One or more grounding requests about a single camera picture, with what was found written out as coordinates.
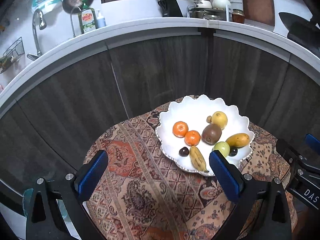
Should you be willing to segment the paisley patterned table cloth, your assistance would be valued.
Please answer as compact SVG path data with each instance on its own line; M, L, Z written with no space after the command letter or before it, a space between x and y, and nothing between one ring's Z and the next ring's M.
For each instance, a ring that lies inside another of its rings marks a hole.
M155 129L169 103L133 104L129 118L103 133L98 150L108 166L87 202L89 214L107 239L211 239L234 208L215 176L182 171L161 151ZM257 180L289 182L290 167L276 152L276 139L249 122L252 143L228 161Z

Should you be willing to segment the small tan round fruit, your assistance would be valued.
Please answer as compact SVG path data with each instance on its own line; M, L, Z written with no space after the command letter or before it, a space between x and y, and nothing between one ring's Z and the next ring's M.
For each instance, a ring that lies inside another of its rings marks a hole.
M211 124L211 123L212 123L212 116L208 116L207 119L206 119L206 121L207 121L209 124Z

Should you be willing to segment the large orange mandarin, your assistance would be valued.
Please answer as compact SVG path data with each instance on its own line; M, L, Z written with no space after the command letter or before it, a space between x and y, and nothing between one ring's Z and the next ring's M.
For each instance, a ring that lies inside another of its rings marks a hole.
M183 138L185 137L186 133L189 131L189 127L186 122L183 121L178 121L174 123L172 127L172 133L174 136L178 138Z

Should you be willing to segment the small yellow banana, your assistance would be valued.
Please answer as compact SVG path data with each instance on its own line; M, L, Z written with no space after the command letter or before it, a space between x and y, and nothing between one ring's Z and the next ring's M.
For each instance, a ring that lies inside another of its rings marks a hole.
M201 154L200 150L196 146L190 147L189 156L193 167L195 167L200 172L209 172L206 167L206 161L203 155Z

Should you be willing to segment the small orange mandarin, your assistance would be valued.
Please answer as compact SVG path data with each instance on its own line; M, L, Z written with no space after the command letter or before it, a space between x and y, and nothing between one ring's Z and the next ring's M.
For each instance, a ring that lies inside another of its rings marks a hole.
M195 130L188 131L184 136L184 142L188 146L196 146L199 144L200 140L201 135L198 131Z

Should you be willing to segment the green dish soap bottle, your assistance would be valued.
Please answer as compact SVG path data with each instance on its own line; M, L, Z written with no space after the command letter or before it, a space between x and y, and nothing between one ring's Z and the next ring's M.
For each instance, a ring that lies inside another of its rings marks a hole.
M82 10L78 13L80 30L82 34L98 29L95 10L87 5L83 0Z

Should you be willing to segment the brown cutting board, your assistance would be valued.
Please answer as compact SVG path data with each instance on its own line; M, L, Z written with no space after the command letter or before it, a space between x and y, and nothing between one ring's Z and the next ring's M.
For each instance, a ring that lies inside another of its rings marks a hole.
M274 27L274 0L242 0L247 20Z

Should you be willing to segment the brown kiwi fruit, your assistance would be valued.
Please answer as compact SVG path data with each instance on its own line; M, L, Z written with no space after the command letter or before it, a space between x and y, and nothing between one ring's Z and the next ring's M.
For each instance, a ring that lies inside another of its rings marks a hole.
M202 132L202 141L208 145L215 145L222 135L222 130L217 124L209 124Z

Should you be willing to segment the yellow lemon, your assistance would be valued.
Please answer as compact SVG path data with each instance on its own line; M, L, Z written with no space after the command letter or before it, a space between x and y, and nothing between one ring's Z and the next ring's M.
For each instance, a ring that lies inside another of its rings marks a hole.
M223 113L222 111L217 111L212 115L211 123L216 124L221 128L221 130L223 130L228 123L227 115L225 115L225 113Z

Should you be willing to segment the dark plum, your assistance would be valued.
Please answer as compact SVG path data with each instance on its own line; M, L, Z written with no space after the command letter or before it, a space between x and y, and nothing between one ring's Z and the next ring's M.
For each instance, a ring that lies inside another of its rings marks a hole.
M179 150L179 155L182 156L182 157L186 157L189 155L189 148L187 147L183 147Z
M236 156L237 153L238 153L238 148L236 148L236 147L231 147L230 148L230 152L229 152L229 156L230 157Z

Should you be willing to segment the white teapot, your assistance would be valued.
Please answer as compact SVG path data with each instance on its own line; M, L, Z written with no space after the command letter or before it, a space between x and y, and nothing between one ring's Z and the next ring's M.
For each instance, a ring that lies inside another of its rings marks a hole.
M225 10L226 7L231 7L231 3L229 0L212 0L212 7L214 9Z

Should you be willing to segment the white curved kitchen counter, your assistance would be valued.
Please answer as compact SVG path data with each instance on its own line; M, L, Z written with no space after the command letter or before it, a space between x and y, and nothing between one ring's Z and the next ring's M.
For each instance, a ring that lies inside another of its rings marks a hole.
M266 51L295 66L319 83L319 58L296 42L251 25L195 18L146 18L110 25L72 38L29 64L1 92L1 115L39 83L62 69L108 49L161 37L199 35L241 42Z

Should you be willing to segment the white scalloped fruit bowl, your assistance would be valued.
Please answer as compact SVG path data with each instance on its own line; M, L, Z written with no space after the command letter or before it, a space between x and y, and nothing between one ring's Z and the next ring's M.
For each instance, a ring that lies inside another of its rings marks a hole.
M208 173L198 171L193 167L189 157L179 155L179 150L186 146L186 143L184 139L178 138L173 134L174 123L183 121L187 123L190 130L202 133L208 125L208 122L206 122L207 116L216 111L222 111L228 118L227 126L222 130L220 141L225 141L237 133L246 133L249 136L249 143L253 142L255 134L249 130L249 118L241 116L236 105L226 105L222 98L212 100L204 94L196 99L191 96L185 96L181 102L173 101L169 103L168 110L159 114L159 125L156 127L155 132L161 143L161 151L182 171L198 173L207 177L214 175L209 166L207 167Z

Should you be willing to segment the yellow mango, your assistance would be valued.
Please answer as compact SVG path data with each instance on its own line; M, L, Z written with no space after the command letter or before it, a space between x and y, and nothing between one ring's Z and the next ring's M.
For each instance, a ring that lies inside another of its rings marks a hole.
M230 136L226 142L230 147L241 148L249 144L250 138L246 133L237 133Z

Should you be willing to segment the green apple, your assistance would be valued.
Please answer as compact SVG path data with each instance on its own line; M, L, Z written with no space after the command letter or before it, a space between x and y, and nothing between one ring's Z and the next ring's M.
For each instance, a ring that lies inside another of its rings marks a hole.
M213 149L213 151L217 150L220 151L220 153L224 156L227 157L230 153L230 146L227 144L227 142L221 141L217 142Z

